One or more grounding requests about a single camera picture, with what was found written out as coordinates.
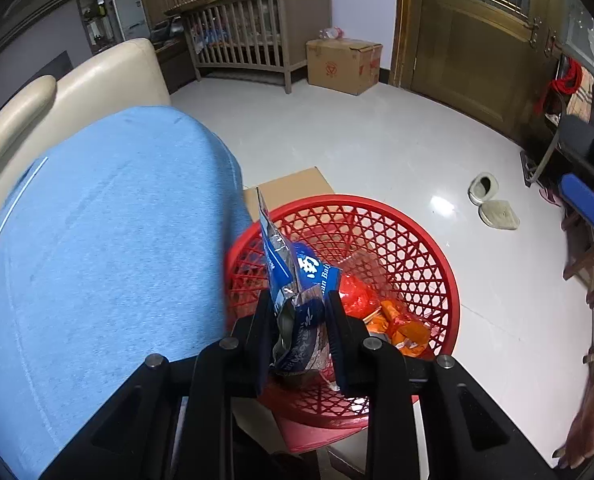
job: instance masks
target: door frame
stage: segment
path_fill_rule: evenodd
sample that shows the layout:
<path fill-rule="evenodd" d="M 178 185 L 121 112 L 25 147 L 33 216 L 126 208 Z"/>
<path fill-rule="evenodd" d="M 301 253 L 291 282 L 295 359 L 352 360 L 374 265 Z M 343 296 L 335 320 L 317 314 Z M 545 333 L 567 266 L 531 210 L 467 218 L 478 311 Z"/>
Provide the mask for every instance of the door frame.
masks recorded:
<path fill-rule="evenodd" d="M 388 83 L 410 89 L 413 81 L 422 0 L 397 0 Z"/>

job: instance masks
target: cardboard box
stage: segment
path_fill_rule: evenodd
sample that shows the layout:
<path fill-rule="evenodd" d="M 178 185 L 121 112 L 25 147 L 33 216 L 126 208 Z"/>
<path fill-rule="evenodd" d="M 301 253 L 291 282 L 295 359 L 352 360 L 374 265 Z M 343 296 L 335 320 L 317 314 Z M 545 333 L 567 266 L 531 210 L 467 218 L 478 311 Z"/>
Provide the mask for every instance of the cardboard box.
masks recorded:
<path fill-rule="evenodd" d="M 310 40 L 308 83 L 359 95 L 379 79 L 381 48 L 371 41 Z"/>
<path fill-rule="evenodd" d="M 264 196 L 269 211 L 300 198 L 334 193 L 330 184 L 317 168 L 308 168 L 288 176 L 276 178 L 270 182 L 260 184 L 259 189 Z M 253 222 L 259 220 L 256 187 L 249 187 L 244 190 L 244 202 Z"/>

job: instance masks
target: metal screw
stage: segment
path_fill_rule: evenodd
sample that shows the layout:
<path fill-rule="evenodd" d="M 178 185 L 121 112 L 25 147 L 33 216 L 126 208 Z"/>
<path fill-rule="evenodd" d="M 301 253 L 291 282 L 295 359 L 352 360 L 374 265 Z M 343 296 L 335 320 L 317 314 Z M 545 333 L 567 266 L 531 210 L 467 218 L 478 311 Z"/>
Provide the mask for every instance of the metal screw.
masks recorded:
<path fill-rule="evenodd" d="M 144 362 L 148 368 L 157 368 L 164 362 L 164 356 L 162 354 L 150 354 Z"/>
<path fill-rule="evenodd" d="M 446 370 L 450 370 L 450 368 L 455 366 L 455 359 L 450 355 L 441 354 L 437 356 L 437 364 Z"/>
<path fill-rule="evenodd" d="M 236 337 L 225 337 L 219 341 L 219 346 L 224 350 L 234 350 L 239 346 L 239 339 Z"/>
<path fill-rule="evenodd" d="M 379 350 L 381 348 L 381 339 L 378 337 L 367 337 L 363 340 L 363 347 L 369 350 Z"/>

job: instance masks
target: blue cloth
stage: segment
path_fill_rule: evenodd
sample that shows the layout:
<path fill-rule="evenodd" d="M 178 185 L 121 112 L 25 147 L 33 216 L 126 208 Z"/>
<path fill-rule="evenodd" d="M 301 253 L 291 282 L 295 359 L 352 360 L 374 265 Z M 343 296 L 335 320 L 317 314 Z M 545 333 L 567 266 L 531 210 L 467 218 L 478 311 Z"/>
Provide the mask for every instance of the blue cloth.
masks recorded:
<path fill-rule="evenodd" d="M 560 180 L 562 198 L 594 227 L 594 192 L 576 175 L 565 174 Z"/>
<path fill-rule="evenodd" d="M 0 455 L 34 480 L 144 357 L 225 331 L 223 262 L 250 224 L 221 140 L 174 108 L 96 122 L 0 213 Z"/>

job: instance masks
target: red fabric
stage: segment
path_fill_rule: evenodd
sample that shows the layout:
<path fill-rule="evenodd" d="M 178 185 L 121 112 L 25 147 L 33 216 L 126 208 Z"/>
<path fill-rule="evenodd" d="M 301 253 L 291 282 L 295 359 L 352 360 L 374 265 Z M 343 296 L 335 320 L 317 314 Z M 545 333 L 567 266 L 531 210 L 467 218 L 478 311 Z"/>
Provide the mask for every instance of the red fabric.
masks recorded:
<path fill-rule="evenodd" d="M 548 86 L 544 89 L 544 93 L 542 93 L 541 99 L 535 103 L 533 111 L 536 115 L 542 113 L 549 91 L 552 90 L 561 95 L 573 95 L 580 88 L 583 76 L 581 65 L 571 57 L 568 58 L 568 62 L 568 70 L 564 74 L 564 77 L 561 79 L 553 79 L 549 82 Z"/>

